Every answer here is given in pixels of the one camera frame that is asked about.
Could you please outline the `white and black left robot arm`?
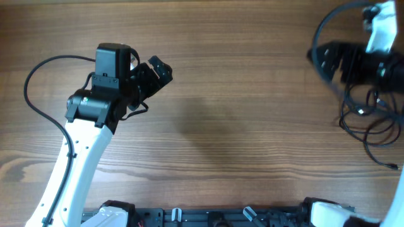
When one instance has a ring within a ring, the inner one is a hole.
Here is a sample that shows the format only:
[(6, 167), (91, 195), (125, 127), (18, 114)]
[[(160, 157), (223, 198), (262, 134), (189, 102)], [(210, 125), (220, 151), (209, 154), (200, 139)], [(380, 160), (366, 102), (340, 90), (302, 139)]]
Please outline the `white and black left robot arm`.
[(64, 135), (55, 167), (27, 226), (136, 226), (135, 206), (107, 201), (84, 221), (85, 199), (102, 153), (112, 139), (106, 127), (85, 120), (56, 126)]

